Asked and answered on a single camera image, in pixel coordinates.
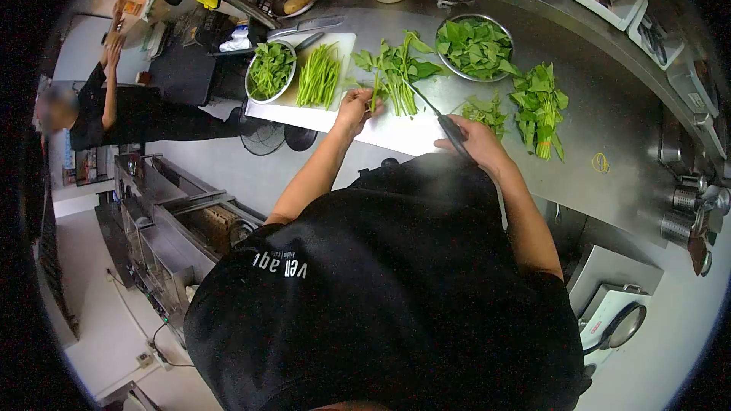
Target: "chef's knife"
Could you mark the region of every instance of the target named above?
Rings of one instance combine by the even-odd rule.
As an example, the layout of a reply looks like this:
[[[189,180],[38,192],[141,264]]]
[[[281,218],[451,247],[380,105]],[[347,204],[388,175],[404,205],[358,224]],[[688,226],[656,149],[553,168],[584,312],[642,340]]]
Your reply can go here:
[[[285,35],[291,35],[297,32],[306,32],[308,30],[324,29],[325,27],[335,27],[345,21],[345,16],[335,14],[332,16],[323,16],[321,18],[307,19],[297,23],[297,27],[288,27],[287,29],[275,29],[267,32],[267,40],[279,38]]]

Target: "bunch of greens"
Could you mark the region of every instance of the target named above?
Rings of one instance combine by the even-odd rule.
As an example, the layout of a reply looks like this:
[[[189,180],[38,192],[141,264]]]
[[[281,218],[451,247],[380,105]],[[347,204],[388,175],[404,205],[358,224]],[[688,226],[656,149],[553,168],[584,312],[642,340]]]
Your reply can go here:
[[[525,77],[512,80],[516,91],[510,95],[519,106],[516,113],[517,128],[523,134],[528,152],[539,158],[551,158],[551,144],[563,162],[563,147],[555,132],[555,126],[563,121],[559,110],[569,105],[569,98],[555,88],[553,64],[536,65]]]
[[[499,72],[522,76],[509,62],[510,37],[491,21],[477,17],[447,21],[436,33],[436,50],[462,73],[479,79],[491,79]]]
[[[300,72],[297,106],[324,105],[325,110],[330,108],[340,75],[340,60],[335,45],[320,45],[307,59]]]
[[[405,30],[406,37],[400,46],[388,46],[388,43],[381,40],[380,54],[374,57],[366,50],[353,53],[355,65],[361,69],[372,72],[375,69],[376,78],[373,81],[373,100],[377,97],[384,98],[383,92],[392,99],[394,111],[397,116],[401,113],[413,115],[418,112],[414,103],[414,93],[404,83],[404,78],[414,83],[422,78],[431,75],[449,75],[450,72],[442,64],[434,64],[429,61],[419,60],[409,54],[409,48],[422,53],[433,53],[434,50],[419,40],[419,34],[413,30]],[[375,108],[371,102],[370,109]]]
[[[498,140],[502,140],[507,114],[500,113],[498,89],[495,89],[495,96],[492,100],[484,101],[476,96],[469,96],[460,106],[462,107],[462,117],[489,126],[495,132]]]
[[[287,83],[295,55],[281,43],[259,43],[249,70],[249,91],[255,100],[274,97]]]

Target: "person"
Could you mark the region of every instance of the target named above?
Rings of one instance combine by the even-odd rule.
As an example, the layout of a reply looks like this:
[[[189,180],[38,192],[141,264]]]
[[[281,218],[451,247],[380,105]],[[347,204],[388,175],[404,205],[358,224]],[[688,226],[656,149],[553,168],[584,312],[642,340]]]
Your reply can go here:
[[[224,409],[571,409],[578,326],[516,164],[450,115],[501,187],[507,233],[491,178],[456,154],[331,192],[371,96],[347,93],[265,224],[197,289],[184,333],[203,379]]]
[[[39,96],[41,123],[46,123],[44,129],[48,132],[68,129],[71,148],[75,151],[107,144],[238,136],[239,107],[223,121],[196,106],[165,102],[158,89],[117,86],[117,64],[124,37],[116,29],[123,5],[123,0],[115,4],[112,31],[105,39],[102,56],[78,95],[52,86]],[[105,69],[109,69],[108,76],[104,74]]]

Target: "potato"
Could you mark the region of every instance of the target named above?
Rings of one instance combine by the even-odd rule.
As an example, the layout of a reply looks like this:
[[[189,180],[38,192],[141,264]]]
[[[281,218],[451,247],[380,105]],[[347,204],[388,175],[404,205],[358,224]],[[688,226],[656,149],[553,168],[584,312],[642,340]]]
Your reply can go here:
[[[284,3],[284,14],[295,13],[304,8],[311,0],[288,0]]]

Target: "bowl of greens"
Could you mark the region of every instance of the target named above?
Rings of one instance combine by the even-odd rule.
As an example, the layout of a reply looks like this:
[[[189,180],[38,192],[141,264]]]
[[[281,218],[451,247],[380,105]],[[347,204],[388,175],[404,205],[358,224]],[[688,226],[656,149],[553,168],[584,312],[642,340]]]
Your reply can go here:
[[[286,41],[258,43],[246,70],[246,95],[257,104],[268,104],[284,94],[297,70],[297,52]]]
[[[461,14],[445,19],[436,31],[436,52],[462,78],[498,81],[520,76],[510,60],[515,50],[510,32],[489,16]]]

